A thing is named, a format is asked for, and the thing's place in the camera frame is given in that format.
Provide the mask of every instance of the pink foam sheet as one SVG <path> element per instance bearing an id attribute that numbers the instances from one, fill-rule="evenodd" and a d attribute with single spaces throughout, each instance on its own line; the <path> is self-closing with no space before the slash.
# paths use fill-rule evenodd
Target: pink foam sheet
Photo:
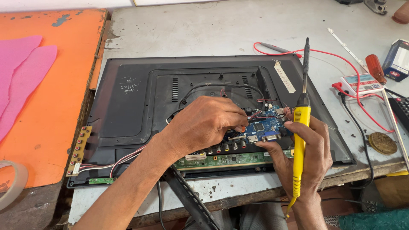
<path id="1" fill-rule="evenodd" d="M 10 102 L 0 117 L 0 141 L 6 136 L 27 97 L 43 80 L 57 55 L 55 45 L 35 48 L 14 71 L 9 88 Z"/>
<path id="2" fill-rule="evenodd" d="M 9 87 L 14 70 L 38 47 L 42 36 L 0 41 L 0 116 L 9 100 Z"/>

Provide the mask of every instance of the white table surface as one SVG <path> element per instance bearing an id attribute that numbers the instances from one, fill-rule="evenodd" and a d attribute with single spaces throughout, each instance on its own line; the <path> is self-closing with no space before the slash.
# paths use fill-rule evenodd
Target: white table surface
<path id="1" fill-rule="evenodd" d="M 351 51 L 364 60 L 376 54 L 381 63 L 393 41 L 409 39 L 409 25 L 391 20 L 404 1 L 389 0 L 386 16 L 373 13 L 363 3 L 350 6 L 334 0 L 231 0 L 196 4 L 166 5 L 116 9 L 112 15 L 110 34 L 116 38 L 106 42 L 101 74 L 108 58 L 167 57 L 167 56 L 223 56 L 255 55 L 253 43 L 260 41 L 289 50 L 303 49 L 305 38 L 310 38 L 311 49 L 323 50 L 348 59 L 360 73 L 358 63 L 327 31 L 330 27 Z M 260 47 L 265 52 L 274 52 Z M 331 112 L 342 137 L 350 148 L 357 166 L 349 169 L 330 169 L 327 177 L 368 168 L 358 128 L 343 108 L 331 84 L 340 77 L 354 75 L 343 60 L 326 54 L 311 52 L 309 76 Z M 409 78 L 400 83 L 388 79 L 387 87 L 407 95 Z M 361 100 L 367 111 L 382 125 L 392 129 L 386 107 L 378 98 Z M 368 133 L 383 132 L 354 101 L 347 102 L 351 112 Z M 408 133 L 400 128 L 406 149 Z M 403 161 L 402 153 L 385 156 L 369 148 L 372 163 Z M 250 194 L 280 187 L 277 175 L 259 174 L 190 180 L 203 202 Z M 167 185 L 161 183 L 164 194 L 163 210 L 182 207 L 181 202 Z M 77 222 L 107 186 L 78 188 L 74 191 L 69 223 Z M 149 193 L 135 216 L 158 211 L 156 187 Z"/>

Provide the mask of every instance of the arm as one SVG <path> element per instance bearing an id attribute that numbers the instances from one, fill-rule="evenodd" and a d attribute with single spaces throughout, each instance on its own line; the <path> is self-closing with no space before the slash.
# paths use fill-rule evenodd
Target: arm
<path id="1" fill-rule="evenodd" d="M 290 120 L 293 115 L 287 113 Z M 286 122 L 291 132 L 297 133 L 306 142 L 304 168 L 301 179 L 301 196 L 295 201 L 292 210 L 299 229 L 327 229 L 321 210 L 321 198 L 317 192 L 322 179 L 332 165 L 328 127 L 325 123 L 311 116 L 310 127 Z M 292 198 L 292 159 L 283 154 L 276 142 L 258 142 L 256 145 L 268 150 L 280 182 Z"/>
<path id="2" fill-rule="evenodd" d="M 241 130 L 247 116 L 228 98 L 199 97 L 149 141 L 127 170 L 73 227 L 126 229 L 165 170 L 178 159 L 221 142 L 228 128 Z"/>

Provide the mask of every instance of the black plastic back cover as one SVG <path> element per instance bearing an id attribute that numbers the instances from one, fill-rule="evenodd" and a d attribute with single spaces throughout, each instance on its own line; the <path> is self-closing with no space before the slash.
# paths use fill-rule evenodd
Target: black plastic back cover
<path id="1" fill-rule="evenodd" d="M 275 62 L 267 55 L 108 59 L 88 118 L 92 135 L 84 151 L 83 163 L 112 164 L 146 144 L 166 126 L 166 118 L 177 110 L 181 98 L 198 84 L 248 84 L 263 92 L 259 95 L 249 88 L 224 87 L 227 96 L 240 108 L 261 108 L 256 102 L 259 98 L 278 99 L 290 107 L 295 106 L 302 88 L 302 64 L 293 54 L 275 56 L 274 59 L 281 62 L 296 90 L 294 93 L 286 88 L 274 68 Z M 187 97 L 187 105 L 201 95 L 219 97 L 222 88 L 198 88 Z M 334 166 L 355 164 L 310 80 L 307 93 L 311 100 L 311 115 L 328 124 Z M 280 102 L 273 104 L 284 107 Z M 284 149 L 291 140 L 283 138 L 279 144 Z M 229 154 L 255 151 L 263 150 L 249 145 L 236 152 L 231 150 Z M 118 165 L 114 176 L 119 176 L 129 163 Z M 110 169 L 82 172 L 70 178 L 68 187 L 87 185 L 89 178 L 109 177 L 109 173 Z"/>

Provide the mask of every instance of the chip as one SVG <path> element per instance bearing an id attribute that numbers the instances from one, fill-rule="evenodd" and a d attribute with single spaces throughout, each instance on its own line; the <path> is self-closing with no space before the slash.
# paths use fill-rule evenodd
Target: chip
<path id="1" fill-rule="evenodd" d="M 255 131 L 263 131 L 264 130 L 264 125 L 262 124 L 262 123 L 257 123 L 257 124 L 254 124 L 254 130 Z"/>

